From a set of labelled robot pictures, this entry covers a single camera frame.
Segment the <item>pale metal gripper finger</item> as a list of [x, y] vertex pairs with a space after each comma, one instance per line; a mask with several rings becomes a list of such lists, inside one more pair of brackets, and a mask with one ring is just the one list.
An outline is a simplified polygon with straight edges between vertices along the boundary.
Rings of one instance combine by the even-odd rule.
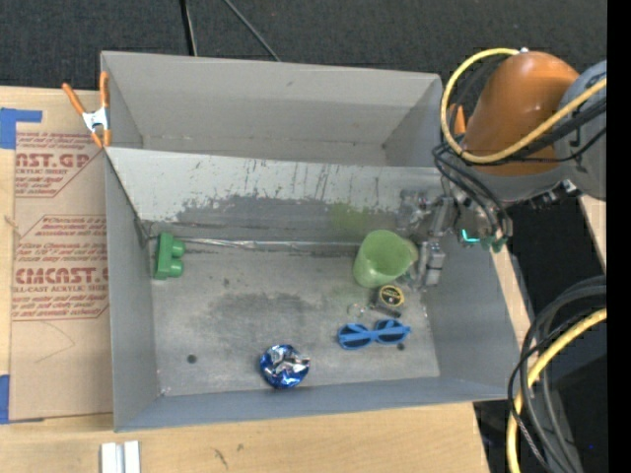
[[397, 210], [397, 226], [411, 228], [421, 223], [430, 212], [427, 192], [419, 189], [400, 191], [400, 204]]
[[446, 254], [437, 241], [424, 241], [418, 264], [419, 282], [422, 287], [437, 286], [440, 282]]

